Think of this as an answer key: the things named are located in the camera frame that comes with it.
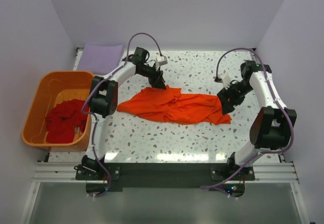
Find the orange t-shirt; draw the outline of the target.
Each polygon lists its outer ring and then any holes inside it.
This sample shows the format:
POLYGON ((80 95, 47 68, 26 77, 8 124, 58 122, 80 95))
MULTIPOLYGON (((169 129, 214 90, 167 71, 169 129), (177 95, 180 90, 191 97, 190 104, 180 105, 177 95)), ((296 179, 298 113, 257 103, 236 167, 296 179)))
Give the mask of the orange t-shirt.
POLYGON ((182 93, 180 88, 145 88, 117 107, 118 112, 164 123, 193 125, 208 122, 230 124, 230 115, 222 113, 215 95, 182 93))

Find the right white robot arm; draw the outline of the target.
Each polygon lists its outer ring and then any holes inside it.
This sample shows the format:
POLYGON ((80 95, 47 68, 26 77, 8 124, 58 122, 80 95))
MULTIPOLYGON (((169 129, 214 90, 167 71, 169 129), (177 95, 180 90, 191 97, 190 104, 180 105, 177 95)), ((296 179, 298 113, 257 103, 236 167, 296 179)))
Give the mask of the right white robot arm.
POLYGON ((226 115, 243 103, 245 96, 254 92, 260 110, 251 125, 249 142, 239 151, 233 152, 218 174, 225 178, 246 174, 253 163, 264 154, 279 153, 292 138, 297 113, 281 100, 272 79, 269 65, 262 66, 247 60, 240 66, 242 80, 231 81, 218 94, 222 114, 226 115))

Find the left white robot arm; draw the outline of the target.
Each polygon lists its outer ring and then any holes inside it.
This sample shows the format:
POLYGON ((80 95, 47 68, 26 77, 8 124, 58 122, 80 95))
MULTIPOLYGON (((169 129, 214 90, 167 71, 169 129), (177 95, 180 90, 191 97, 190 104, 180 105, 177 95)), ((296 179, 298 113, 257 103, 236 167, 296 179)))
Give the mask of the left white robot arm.
POLYGON ((141 75, 148 78, 151 87, 166 89, 163 71, 160 67, 168 63, 167 57, 159 50, 152 66, 148 64, 149 58, 149 52, 143 48, 137 47, 133 54, 127 50, 125 58, 115 69, 102 77, 93 78, 89 96, 82 107, 82 113, 91 116, 91 136, 86 155, 82 159, 81 170, 77 171, 78 174, 98 176, 111 183, 111 173, 104 166, 106 152, 102 139, 102 127, 106 118, 114 114, 117 109, 120 85, 134 75, 141 75))

